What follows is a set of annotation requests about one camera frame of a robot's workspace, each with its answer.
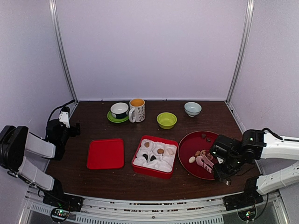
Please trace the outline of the pink tongs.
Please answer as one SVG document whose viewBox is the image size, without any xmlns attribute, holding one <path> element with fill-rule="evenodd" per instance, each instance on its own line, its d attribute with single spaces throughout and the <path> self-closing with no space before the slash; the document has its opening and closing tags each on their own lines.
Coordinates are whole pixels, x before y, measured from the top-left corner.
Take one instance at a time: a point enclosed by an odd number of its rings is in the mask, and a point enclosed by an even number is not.
<svg viewBox="0 0 299 224">
<path fill-rule="evenodd" d="M 206 152 L 206 150 L 202 150 L 199 155 L 196 157 L 196 163 L 204 168 L 207 172 L 212 173 L 214 164 L 211 162 L 209 158 L 212 158 L 211 155 Z"/>
</svg>

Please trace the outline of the white spiral chocolate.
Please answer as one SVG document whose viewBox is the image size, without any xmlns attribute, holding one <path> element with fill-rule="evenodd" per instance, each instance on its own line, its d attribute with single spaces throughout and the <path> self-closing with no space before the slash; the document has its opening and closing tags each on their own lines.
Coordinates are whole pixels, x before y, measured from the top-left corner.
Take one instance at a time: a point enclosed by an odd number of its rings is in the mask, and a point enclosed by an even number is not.
<svg viewBox="0 0 299 224">
<path fill-rule="evenodd" d="M 192 156 L 189 158 L 189 163 L 194 163 L 196 161 L 196 157 Z"/>
</svg>

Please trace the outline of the red tin lid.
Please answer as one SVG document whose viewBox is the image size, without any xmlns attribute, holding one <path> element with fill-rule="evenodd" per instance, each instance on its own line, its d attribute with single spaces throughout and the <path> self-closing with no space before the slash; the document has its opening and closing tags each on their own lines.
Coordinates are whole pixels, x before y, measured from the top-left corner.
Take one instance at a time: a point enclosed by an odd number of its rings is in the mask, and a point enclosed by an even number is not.
<svg viewBox="0 0 299 224">
<path fill-rule="evenodd" d="M 124 140 L 93 140 L 89 144 L 86 166 L 88 169 L 120 169 L 125 165 Z"/>
</svg>

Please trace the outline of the light brown chocolate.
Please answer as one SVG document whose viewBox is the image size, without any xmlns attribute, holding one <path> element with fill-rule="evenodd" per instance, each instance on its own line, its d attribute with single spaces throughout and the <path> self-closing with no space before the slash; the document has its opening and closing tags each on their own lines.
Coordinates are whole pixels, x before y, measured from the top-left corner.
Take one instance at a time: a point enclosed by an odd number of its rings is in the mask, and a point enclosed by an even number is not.
<svg viewBox="0 0 299 224">
<path fill-rule="evenodd" d="M 163 153 L 164 153 L 164 150 L 160 148 L 160 149 L 157 150 L 157 153 L 158 153 L 158 154 L 163 154 Z"/>
</svg>

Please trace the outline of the red tin box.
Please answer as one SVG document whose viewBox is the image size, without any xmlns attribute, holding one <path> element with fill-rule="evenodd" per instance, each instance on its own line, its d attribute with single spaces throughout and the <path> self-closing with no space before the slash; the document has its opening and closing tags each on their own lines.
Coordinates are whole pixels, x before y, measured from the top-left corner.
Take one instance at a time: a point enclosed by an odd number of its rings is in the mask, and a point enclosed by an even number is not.
<svg viewBox="0 0 299 224">
<path fill-rule="evenodd" d="M 178 143 L 159 137 L 145 135 L 141 138 L 131 165 L 135 172 L 170 179 L 174 170 Z"/>
</svg>

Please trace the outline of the dark textured chocolate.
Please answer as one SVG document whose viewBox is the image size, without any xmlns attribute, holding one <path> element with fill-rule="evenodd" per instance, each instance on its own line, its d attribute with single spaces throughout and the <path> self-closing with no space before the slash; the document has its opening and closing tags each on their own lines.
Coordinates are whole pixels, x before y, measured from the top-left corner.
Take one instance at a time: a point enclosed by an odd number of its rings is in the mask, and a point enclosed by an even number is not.
<svg viewBox="0 0 299 224">
<path fill-rule="evenodd" d="M 156 160 L 157 158 L 153 155 L 153 156 L 151 156 L 151 158 L 150 158 L 150 161 L 153 161 L 153 160 Z"/>
</svg>

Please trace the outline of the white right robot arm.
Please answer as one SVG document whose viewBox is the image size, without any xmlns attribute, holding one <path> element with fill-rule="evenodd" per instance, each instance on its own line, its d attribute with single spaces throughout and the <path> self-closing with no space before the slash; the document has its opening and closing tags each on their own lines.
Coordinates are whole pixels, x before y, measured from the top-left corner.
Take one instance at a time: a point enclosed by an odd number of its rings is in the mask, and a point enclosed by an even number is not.
<svg viewBox="0 0 299 224">
<path fill-rule="evenodd" d="M 248 179 L 245 192 L 239 197 L 244 206 L 251 205 L 257 194 L 266 195 L 299 181 L 299 139 L 279 136 L 269 128 L 249 129 L 243 133 L 242 140 L 219 135 L 210 148 L 210 154 L 218 160 L 213 166 L 214 179 L 221 182 L 235 175 L 244 164 L 255 160 L 280 158 L 296 161 L 272 174 Z"/>
</svg>

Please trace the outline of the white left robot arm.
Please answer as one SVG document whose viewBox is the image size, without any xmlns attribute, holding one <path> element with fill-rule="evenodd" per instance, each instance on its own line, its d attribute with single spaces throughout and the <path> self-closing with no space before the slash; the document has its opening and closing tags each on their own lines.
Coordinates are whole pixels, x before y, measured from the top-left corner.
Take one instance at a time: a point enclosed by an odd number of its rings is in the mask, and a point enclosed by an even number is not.
<svg viewBox="0 0 299 224">
<path fill-rule="evenodd" d="M 63 207 L 74 199 L 64 193 L 58 179 L 42 171 L 33 160 L 62 160 L 68 139 L 79 135 L 79 123 L 67 126 L 58 119 L 47 123 L 44 139 L 26 126 L 6 125 L 0 132 L 0 165 L 9 175 L 35 185 L 45 198 L 57 207 Z"/>
</svg>

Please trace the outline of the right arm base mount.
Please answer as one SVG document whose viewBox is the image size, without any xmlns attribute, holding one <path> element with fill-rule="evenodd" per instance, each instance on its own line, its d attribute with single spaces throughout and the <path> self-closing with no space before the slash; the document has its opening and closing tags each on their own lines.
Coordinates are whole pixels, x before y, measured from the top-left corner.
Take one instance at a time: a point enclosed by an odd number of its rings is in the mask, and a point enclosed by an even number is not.
<svg viewBox="0 0 299 224">
<path fill-rule="evenodd" d="M 238 217 L 245 222 L 258 218 L 256 206 L 263 202 L 263 196 L 258 193 L 240 193 L 223 198 L 226 211 L 236 211 Z"/>
</svg>

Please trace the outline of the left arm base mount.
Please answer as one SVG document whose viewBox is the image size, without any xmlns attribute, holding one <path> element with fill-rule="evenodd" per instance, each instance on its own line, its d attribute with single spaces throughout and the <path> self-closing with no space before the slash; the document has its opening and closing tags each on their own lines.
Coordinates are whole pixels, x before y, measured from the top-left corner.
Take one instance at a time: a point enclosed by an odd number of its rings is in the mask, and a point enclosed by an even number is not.
<svg viewBox="0 0 299 224">
<path fill-rule="evenodd" d="M 53 196 L 44 196 L 43 198 L 44 204 L 53 207 L 50 218 L 56 223 L 66 221 L 71 212 L 80 212 L 83 201 L 82 197 L 72 195 L 65 195 L 64 200 L 59 200 Z"/>
</svg>

